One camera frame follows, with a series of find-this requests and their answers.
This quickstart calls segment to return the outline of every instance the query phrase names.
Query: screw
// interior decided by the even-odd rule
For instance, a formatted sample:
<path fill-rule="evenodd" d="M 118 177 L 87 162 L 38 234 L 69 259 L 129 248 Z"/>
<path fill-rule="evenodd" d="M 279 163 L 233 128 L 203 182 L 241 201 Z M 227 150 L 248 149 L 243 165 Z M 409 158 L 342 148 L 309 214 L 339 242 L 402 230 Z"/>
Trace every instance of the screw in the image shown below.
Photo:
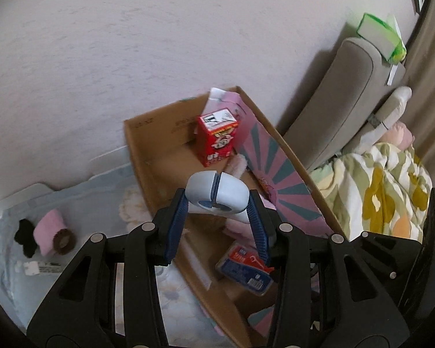
<path fill-rule="evenodd" d="M 93 243 L 98 243 L 98 242 L 100 242 L 102 239 L 103 239 L 103 234 L 101 234 L 101 233 L 95 233 L 95 234 L 92 234 L 92 236 L 90 237 L 90 240 L 91 240 Z"/>
<path fill-rule="evenodd" d="M 155 228 L 155 224 L 153 222 L 145 222 L 142 225 L 142 230 L 144 231 L 151 231 Z"/>
<path fill-rule="evenodd" d="M 345 240 L 345 239 L 344 239 L 340 234 L 334 234 L 334 235 L 332 236 L 332 242 L 335 242 L 335 243 L 343 243 L 344 240 Z"/>
<path fill-rule="evenodd" d="M 288 233 L 289 231 L 293 230 L 293 226 L 291 224 L 287 224 L 286 222 L 284 222 L 283 224 L 279 225 L 279 229 Z"/>

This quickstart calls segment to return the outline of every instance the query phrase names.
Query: white pillow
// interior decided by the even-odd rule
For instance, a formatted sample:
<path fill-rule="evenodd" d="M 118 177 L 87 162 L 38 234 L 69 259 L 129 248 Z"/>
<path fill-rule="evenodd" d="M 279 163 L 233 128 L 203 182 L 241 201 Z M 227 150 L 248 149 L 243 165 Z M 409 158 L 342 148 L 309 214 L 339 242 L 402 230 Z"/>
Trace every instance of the white pillow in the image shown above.
<path fill-rule="evenodd" d="M 401 118 L 411 95 L 412 90 L 407 86 L 396 88 L 381 108 L 368 119 L 363 128 L 345 145 L 342 154 L 363 154 L 369 150 Z"/>

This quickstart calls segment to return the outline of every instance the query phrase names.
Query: brown ring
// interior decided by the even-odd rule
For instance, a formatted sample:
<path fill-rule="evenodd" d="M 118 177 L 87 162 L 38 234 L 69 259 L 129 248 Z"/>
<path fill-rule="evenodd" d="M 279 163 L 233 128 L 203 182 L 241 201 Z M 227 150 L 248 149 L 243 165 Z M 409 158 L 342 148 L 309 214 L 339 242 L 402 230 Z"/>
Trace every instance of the brown ring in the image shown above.
<path fill-rule="evenodd" d="M 64 239 L 67 239 L 68 242 L 64 243 L 63 247 L 61 247 L 61 243 Z M 66 255 L 68 252 L 73 250 L 75 247 L 75 235 L 69 229 L 61 229 L 56 235 L 53 237 L 53 249 L 60 255 Z"/>

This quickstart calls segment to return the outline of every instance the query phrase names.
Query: white wall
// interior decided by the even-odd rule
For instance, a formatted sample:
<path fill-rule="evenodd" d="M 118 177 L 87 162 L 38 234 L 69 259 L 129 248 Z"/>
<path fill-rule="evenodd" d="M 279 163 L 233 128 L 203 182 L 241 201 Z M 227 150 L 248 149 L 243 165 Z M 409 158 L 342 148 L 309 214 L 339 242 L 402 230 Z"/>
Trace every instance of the white wall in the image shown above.
<path fill-rule="evenodd" d="M 278 123 L 365 11 L 405 40 L 418 18 L 412 0 L 0 0 L 0 198 L 86 179 L 124 119 L 212 86 Z"/>

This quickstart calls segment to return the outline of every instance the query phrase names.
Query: cardboard box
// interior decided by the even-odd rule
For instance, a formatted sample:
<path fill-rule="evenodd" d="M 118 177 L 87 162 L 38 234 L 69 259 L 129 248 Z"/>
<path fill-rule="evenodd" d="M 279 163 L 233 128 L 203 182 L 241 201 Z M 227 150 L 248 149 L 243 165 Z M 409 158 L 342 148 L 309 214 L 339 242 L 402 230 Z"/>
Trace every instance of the cardboard box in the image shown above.
<path fill-rule="evenodd" d="M 240 87 L 230 91 L 240 94 L 262 127 L 284 151 L 311 191 L 329 227 L 343 234 L 316 185 L 281 135 Z M 195 153 L 197 116 L 201 115 L 207 99 L 207 94 L 185 99 L 125 121 L 131 161 L 152 214 L 167 206 L 175 190 L 185 187 L 192 174 L 205 169 L 220 172 L 225 167 L 226 160 L 223 160 L 204 168 Z M 262 190 L 258 180 L 249 172 L 243 175 L 242 181 L 250 189 Z M 219 231 L 196 229 L 189 221 L 186 222 L 186 229 L 189 232 L 181 239 L 175 264 L 195 296 L 238 347 L 264 346 L 266 339 L 248 325 L 247 318 L 274 304 L 277 287 L 272 286 L 264 296 L 258 297 L 225 278 L 216 271 L 215 265 L 233 239 Z"/>

